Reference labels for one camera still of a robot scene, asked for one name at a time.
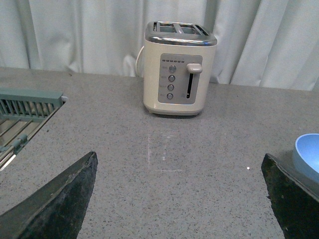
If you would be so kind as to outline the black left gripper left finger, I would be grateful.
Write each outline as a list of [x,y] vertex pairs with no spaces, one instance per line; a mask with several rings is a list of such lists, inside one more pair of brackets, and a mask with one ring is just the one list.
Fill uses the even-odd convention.
[[77,238],[93,193],[97,166],[97,154],[91,151],[2,214],[0,237]]

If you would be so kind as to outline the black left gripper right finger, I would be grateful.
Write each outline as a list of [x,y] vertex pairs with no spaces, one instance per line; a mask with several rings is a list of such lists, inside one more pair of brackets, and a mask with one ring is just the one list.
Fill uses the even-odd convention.
[[261,170],[268,198],[286,239],[319,237],[319,184],[292,163],[267,153]]

